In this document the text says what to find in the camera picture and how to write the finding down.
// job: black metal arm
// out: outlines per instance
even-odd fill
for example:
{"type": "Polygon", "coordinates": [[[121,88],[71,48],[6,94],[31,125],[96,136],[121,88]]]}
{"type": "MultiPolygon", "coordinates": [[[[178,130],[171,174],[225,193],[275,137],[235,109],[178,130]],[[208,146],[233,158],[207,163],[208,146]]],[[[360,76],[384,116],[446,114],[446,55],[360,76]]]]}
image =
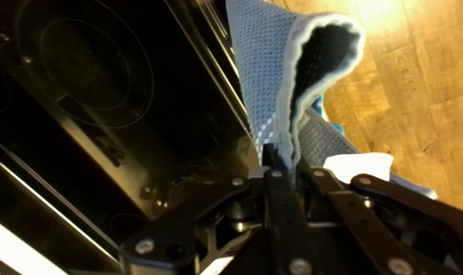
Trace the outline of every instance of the black metal arm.
{"type": "Polygon", "coordinates": [[[124,273],[199,274],[234,255],[221,274],[463,274],[463,211],[305,161],[293,188],[270,144],[263,162],[259,176],[215,183],[128,238],[124,273]]]}

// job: towel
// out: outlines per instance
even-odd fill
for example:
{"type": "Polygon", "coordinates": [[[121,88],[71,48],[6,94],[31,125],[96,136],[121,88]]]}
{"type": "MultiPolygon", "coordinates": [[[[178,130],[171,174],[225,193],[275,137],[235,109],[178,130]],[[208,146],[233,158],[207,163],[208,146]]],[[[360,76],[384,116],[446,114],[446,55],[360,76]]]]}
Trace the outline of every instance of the towel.
{"type": "MultiPolygon", "coordinates": [[[[273,143],[294,171],[301,156],[312,166],[359,151],[312,108],[315,99],[360,62],[365,31],[349,16],[299,14],[262,0],[226,0],[242,97],[259,156],[273,143]]],[[[391,175],[429,196],[433,191],[391,175]]]]}

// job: hardwood floor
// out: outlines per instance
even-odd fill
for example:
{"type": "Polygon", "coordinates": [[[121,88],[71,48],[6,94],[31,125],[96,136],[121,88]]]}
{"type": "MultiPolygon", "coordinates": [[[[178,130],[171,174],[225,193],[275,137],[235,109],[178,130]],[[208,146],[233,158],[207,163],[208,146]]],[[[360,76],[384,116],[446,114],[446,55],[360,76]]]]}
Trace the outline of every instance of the hardwood floor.
{"type": "Polygon", "coordinates": [[[367,30],[364,58],[325,108],[362,152],[463,209],[463,0],[271,0],[341,12],[367,30]]]}

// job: oven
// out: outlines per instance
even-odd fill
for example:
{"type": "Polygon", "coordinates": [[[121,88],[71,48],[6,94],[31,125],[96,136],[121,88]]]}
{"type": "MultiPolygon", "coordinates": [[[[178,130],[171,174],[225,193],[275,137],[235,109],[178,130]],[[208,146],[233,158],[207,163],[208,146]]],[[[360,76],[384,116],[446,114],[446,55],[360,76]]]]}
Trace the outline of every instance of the oven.
{"type": "Polygon", "coordinates": [[[0,225],[64,272],[257,166],[224,0],[0,0],[0,225]]]}

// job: blue dish towel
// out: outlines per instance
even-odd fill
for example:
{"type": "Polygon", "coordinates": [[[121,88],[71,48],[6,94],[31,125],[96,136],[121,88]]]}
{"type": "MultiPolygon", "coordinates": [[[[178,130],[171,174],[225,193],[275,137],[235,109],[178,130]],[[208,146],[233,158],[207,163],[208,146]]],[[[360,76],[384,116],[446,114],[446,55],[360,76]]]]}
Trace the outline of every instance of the blue dish towel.
{"type": "Polygon", "coordinates": [[[360,62],[364,29],[343,14],[298,14],[262,0],[226,0],[226,9],[259,160],[266,143],[275,144],[289,169],[301,152],[313,166],[331,155],[358,153],[311,105],[360,62]]]}

